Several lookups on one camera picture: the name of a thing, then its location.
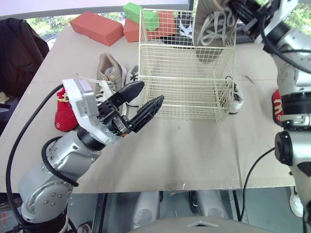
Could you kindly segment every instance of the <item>robotic arm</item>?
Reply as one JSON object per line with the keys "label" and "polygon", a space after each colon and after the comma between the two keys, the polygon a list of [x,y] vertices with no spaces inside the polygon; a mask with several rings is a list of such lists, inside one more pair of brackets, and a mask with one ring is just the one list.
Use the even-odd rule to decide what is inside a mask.
{"label": "robotic arm", "polygon": [[264,7],[254,0],[230,3],[246,24],[245,33],[263,40],[277,66],[284,131],[276,135],[275,156],[291,169],[305,221],[311,224],[311,38],[283,22],[297,4],[298,0],[274,0]]}
{"label": "robotic arm", "polygon": [[129,120],[120,116],[119,107],[134,99],[144,87],[138,81],[97,106],[87,81],[63,80],[74,114],[80,125],[62,137],[49,140],[42,148],[42,164],[26,174],[18,189],[23,200],[22,218],[34,226],[32,232],[67,232],[68,198],[76,182],[101,155],[131,131],[138,132],[160,109],[163,96],[147,102]]}

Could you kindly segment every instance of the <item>white wire basket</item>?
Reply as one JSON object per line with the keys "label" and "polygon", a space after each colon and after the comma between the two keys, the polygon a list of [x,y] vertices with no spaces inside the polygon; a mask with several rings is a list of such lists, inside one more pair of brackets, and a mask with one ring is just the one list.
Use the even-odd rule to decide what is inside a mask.
{"label": "white wire basket", "polygon": [[[154,23],[150,11],[158,16],[160,27],[155,31],[147,30]],[[192,11],[141,10],[138,76],[145,82],[141,106],[164,95],[157,116],[218,122],[233,100],[236,32],[225,47],[193,46],[194,19]]]}

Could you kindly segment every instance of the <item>red shoe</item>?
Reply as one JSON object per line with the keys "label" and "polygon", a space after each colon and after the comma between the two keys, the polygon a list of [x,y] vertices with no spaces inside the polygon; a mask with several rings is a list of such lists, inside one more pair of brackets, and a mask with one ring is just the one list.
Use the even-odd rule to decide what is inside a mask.
{"label": "red shoe", "polygon": [[57,112],[54,124],[56,129],[63,132],[73,130],[78,125],[64,88],[57,92]]}
{"label": "red shoe", "polygon": [[278,90],[272,95],[272,111],[273,111],[273,120],[276,124],[280,125],[280,117],[284,115],[282,109],[282,100],[281,95]]}

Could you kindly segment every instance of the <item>red foam block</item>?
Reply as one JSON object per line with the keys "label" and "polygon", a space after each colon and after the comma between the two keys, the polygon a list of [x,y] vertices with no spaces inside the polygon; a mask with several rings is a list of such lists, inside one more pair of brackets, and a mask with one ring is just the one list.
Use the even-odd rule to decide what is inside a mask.
{"label": "red foam block", "polygon": [[147,31],[148,39],[176,34],[175,20],[172,11],[160,11],[157,13],[160,27],[154,31]]}
{"label": "red foam block", "polygon": [[[161,36],[173,35],[176,33],[173,12],[158,12],[158,18],[160,27],[152,32],[147,30],[148,39],[155,39]],[[139,41],[139,25],[137,23],[126,19],[123,32],[128,42]]]}
{"label": "red foam block", "polygon": [[70,24],[76,33],[107,46],[113,45],[124,35],[122,24],[92,12],[84,12]]}
{"label": "red foam block", "polygon": [[123,33],[127,42],[139,41],[139,25],[129,19],[125,19]]}

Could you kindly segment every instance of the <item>white tabletop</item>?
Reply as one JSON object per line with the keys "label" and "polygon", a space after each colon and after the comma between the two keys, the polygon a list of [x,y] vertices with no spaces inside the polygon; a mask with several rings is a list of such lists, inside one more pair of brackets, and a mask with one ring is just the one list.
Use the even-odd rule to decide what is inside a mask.
{"label": "white tabletop", "polygon": [[[276,67],[261,49],[260,45],[237,46],[236,79],[245,97],[237,115],[227,116],[218,124],[155,117],[138,134],[131,133],[119,144],[105,148],[78,180],[80,185],[74,192],[240,188],[253,162],[274,146],[275,134],[282,131],[272,120]],[[99,55],[104,52],[127,69],[138,62],[138,43],[127,43],[124,37],[107,47],[70,27],[62,31],[0,137],[0,192],[5,192],[9,152],[29,116],[60,80],[74,78],[75,72],[95,77]],[[63,134],[54,127],[55,110],[56,100],[52,98],[22,138],[13,163],[13,191],[17,191],[22,175],[40,163],[42,145]],[[288,172],[271,153],[256,166],[249,187],[293,185]]]}

